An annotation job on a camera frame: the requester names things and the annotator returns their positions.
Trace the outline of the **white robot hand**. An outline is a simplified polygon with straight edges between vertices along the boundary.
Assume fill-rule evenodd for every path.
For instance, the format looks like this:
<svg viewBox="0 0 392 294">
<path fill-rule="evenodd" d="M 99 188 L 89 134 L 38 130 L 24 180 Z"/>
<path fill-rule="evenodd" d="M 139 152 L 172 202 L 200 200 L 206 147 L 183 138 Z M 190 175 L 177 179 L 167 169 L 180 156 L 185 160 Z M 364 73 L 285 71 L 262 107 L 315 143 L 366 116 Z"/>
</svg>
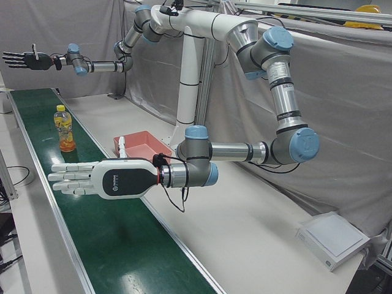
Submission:
<svg viewBox="0 0 392 294">
<path fill-rule="evenodd" d="M 159 183 L 158 169 L 143 158 L 127 158 L 125 139 L 119 157 L 95 162 L 54 164 L 48 180 L 63 194 L 97 194 L 107 200 L 142 197 Z"/>
</svg>

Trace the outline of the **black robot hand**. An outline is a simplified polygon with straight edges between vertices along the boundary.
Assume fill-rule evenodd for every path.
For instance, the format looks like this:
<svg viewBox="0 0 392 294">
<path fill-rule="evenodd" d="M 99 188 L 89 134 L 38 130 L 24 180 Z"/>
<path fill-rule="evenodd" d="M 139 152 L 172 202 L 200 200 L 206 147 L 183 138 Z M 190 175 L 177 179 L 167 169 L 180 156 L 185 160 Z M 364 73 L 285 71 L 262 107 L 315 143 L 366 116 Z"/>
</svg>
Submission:
<svg viewBox="0 0 392 294">
<path fill-rule="evenodd" d="M 54 65 L 53 59 L 46 53 L 37 51 L 33 43 L 32 51 L 24 53 L 3 52 L 2 59 L 10 68 L 21 68 L 31 70 L 48 70 Z"/>
</svg>

